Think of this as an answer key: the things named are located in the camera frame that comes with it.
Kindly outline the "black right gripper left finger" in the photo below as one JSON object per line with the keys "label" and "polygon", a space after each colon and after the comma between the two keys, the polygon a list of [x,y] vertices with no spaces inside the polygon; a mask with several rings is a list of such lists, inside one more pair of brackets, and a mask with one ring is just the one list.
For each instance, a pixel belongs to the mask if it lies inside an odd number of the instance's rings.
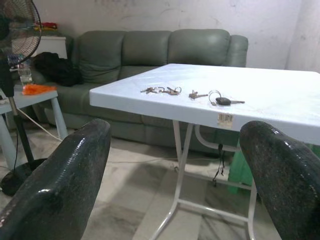
{"label": "black right gripper left finger", "polygon": [[111,146],[96,118],[68,135],[0,213],[3,240],[80,240],[95,205]]}

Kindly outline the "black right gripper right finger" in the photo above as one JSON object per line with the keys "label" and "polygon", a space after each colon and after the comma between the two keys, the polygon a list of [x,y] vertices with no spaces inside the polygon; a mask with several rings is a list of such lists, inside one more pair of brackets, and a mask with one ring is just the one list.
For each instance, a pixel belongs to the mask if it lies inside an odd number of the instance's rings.
{"label": "black right gripper right finger", "polygon": [[283,240],[320,238],[320,159],[269,123],[240,129],[239,144],[257,193]]}

